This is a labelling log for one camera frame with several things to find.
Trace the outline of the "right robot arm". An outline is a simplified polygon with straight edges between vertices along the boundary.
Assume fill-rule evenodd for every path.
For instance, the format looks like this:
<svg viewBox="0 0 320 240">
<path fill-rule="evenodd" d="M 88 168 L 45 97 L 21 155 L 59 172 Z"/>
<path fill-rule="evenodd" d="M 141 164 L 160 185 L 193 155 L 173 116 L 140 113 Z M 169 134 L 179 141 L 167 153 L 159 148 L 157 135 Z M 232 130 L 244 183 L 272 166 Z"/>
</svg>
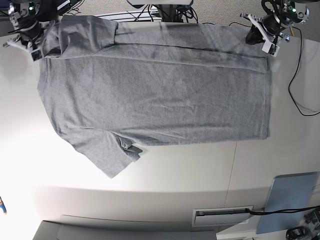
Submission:
<svg viewBox="0 0 320 240">
<path fill-rule="evenodd" d="M 51 21 L 58 18 L 58 4 L 54 0 L 12 0 L 8 17 L 16 34 L 3 44 L 28 52 L 37 50 Z"/>
</svg>

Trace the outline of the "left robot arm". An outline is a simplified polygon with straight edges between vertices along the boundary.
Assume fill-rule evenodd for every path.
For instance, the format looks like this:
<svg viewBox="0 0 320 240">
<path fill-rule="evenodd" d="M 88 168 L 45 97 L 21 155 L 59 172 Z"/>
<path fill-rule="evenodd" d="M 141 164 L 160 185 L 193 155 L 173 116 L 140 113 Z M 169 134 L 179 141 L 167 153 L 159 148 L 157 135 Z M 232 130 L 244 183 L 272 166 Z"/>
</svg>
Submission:
<svg viewBox="0 0 320 240">
<path fill-rule="evenodd" d="M 309 19 L 310 10 L 307 7 L 309 2 L 309 0 L 262 0 L 261 6 L 266 13 L 264 17 L 242 13 L 240 16 L 251 22 L 251 28 L 245 38 L 246 44 L 263 44 L 263 52 L 275 55 L 280 42 L 290 40 L 283 31 L 294 24 L 303 24 Z"/>
</svg>

